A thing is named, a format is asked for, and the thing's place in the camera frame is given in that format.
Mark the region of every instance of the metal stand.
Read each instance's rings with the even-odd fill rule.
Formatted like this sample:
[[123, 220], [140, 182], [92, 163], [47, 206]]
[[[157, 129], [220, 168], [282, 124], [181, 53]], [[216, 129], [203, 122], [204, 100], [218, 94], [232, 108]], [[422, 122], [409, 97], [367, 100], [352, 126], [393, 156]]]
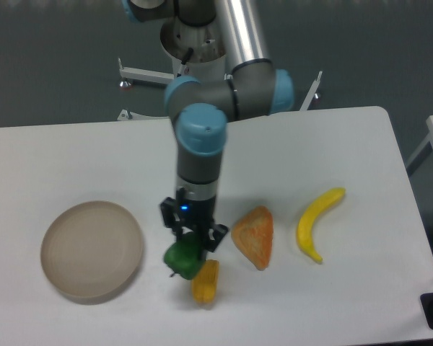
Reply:
[[411, 176], [432, 152], [433, 148], [430, 143], [430, 135], [428, 134], [406, 161], [407, 175]]
[[141, 70], [140, 68], [123, 67], [122, 61], [118, 58], [118, 70], [121, 77], [127, 81], [146, 81], [149, 83], [167, 86], [175, 77], [172, 74], [163, 72]]

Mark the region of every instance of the blue joint cap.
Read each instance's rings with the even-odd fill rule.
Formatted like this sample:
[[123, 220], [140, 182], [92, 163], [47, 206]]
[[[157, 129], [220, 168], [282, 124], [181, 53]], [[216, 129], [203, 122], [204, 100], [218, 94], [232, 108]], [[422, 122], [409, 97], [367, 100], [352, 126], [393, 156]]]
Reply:
[[226, 143], [226, 115], [213, 105], [194, 103], [180, 113], [175, 133], [177, 141], [197, 156], [214, 156]]
[[286, 70], [276, 70], [276, 86], [269, 114], [286, 112], [294, 106], [294, 82]]
[[165, 112], [167, 114], [168, 114], [168, 103], [170, 102], [170, 98], [172, 97], [173, 93], [183, 84], [189, 82], [194, 82], [199, 84], [201, 83], [197, 78], [191, 76], [180, 76], [173, 79], [170, 82], [170, 84], [167, 85], [167, 88], [165, 89], [165, 98], [164, 98]]
[[122, 0], [122, 5], [130, 22], [139, 22], [139, 20], [135, 17], [133, 12], [131, 11], [130, 5], [128, 5], [128, 0]]

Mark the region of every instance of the toy banana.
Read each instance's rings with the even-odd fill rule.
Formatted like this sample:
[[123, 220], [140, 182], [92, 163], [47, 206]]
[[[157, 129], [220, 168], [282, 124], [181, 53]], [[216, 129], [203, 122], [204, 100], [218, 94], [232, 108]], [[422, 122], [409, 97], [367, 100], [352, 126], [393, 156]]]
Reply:
[[333, 205], [342, 200], [345, 195], [343, 187], [335, 187], [316, 198], [306, 209], [300, 218], [297, 227], [297, 244], [298, 247], [315, 262], [322, 263], [323, 258], [316, 252], [315, 245], [312, 241], [312, 225], [316, 218], [328, 210]]

